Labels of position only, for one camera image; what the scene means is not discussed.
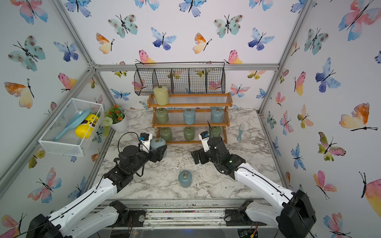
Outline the light blue canister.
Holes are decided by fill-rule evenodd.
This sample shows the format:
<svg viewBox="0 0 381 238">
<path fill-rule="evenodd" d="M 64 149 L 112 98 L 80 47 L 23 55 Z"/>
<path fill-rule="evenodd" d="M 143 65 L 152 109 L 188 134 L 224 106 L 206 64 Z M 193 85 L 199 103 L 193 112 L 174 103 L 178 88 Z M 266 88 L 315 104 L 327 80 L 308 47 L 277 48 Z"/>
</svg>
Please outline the light blue canister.
<svg viewBox="0 0 381 238">
<path fill-rule="evenodd" d="M 150 143 L 150 151 L 155 151 L 163 145 L 166 145 L 166 141 L 164 139 L 162 139 L 160 137 L 154 138 L 151 140 L 151 143 Z"/>
</svg>

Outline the yellow tea canister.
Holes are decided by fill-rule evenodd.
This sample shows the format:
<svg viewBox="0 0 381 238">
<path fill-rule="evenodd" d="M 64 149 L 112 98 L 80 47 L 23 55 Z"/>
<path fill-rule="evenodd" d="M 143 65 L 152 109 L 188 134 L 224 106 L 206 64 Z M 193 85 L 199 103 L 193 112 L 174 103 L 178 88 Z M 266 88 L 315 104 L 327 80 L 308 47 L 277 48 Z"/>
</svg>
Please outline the yellow tea canister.
<svg viewBox="0 0 381 238">
<path fill-rule="evenodd" d="M 156 104 L 160 106 L 165 106 L 169 104 L 169 92 L 168 88 L 163 85 L 158 85 L 153 89 Z"/>
</svg>

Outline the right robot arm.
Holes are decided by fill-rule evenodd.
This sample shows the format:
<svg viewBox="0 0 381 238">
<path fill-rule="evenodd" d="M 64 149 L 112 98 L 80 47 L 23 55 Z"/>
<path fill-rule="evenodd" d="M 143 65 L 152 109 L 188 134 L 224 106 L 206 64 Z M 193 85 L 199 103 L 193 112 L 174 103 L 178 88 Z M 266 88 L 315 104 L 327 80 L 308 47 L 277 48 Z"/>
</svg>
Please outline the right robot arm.
<svg viewBox="0 0 381 238">
<path fill-rule="evenodd" d="M 206 131 L 198 137 L 203 148 L 191 153 L 195 164 L 211 162 L 219 173 L 245 184 L 268 202 L 261 205 L 246 200 L 238 209 L 242 218 L 277 227 L 286 238 L 311 234 L 317 219 L 306 193 L 300 189 L 294 192 L 268 179 L 245 159 L 231 154 L 221 137 L 210 137 Z"/>
</svg>

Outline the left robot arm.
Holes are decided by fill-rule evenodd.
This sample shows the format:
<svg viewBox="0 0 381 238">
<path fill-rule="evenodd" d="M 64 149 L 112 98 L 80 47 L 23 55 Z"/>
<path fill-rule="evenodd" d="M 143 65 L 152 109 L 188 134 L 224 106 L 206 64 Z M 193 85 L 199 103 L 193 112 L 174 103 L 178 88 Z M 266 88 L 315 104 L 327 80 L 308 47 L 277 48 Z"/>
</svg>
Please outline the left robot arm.
<svg viewBox="0 0 381 238">
<path fill-rule="evenodd" d="M 117 194 L 134 178 L 144 165 L 163 159 L 167 146 L 155 151 L 141 150 L 129 145 L 114 159 L 115 166 L 107 172 L 98 184 L 62 209 L 44 216 L 36 216 L 30 222 L 28 238 L 87 238 L 92 234 L 115 224 L 119 217 L 125 218 L 126 206 L 112 202 L 101 212 L 89 215 L 103 201 Z"/>
</svg>

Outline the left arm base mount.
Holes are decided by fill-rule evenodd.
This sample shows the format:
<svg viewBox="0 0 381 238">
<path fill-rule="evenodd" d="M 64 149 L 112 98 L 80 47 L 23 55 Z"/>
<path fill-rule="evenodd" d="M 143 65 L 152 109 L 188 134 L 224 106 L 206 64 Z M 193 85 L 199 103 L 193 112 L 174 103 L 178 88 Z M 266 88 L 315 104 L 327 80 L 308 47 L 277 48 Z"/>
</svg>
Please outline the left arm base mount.
<svg viewBox="0 0 381 238">
<path fill-rule="evenodd" d="M 109 206 L 115 208 L 118 214 L 116 222 L 111 227 L 130 229 L 143 227 L 146 217 L 145 210 L 130 209 L 119 200 L 111 202 Z"/>
</svg>

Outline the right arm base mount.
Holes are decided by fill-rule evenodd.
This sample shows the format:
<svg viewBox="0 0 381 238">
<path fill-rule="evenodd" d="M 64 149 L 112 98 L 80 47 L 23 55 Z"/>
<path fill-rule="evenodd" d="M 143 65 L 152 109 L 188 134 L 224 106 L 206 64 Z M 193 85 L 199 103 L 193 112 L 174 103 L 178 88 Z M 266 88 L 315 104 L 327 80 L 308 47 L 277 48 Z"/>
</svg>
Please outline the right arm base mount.
<svg viewBox="0 0 381 238">
<path fill-rule="evenodd" d="M 248 226 L 256 224 L 246 213 L 247 207 L 253 202 L 253 199 L 247 199 L 237 209 L 226 209 L 225 216 L 223 217 L 226 226 Z"/>
</svg>

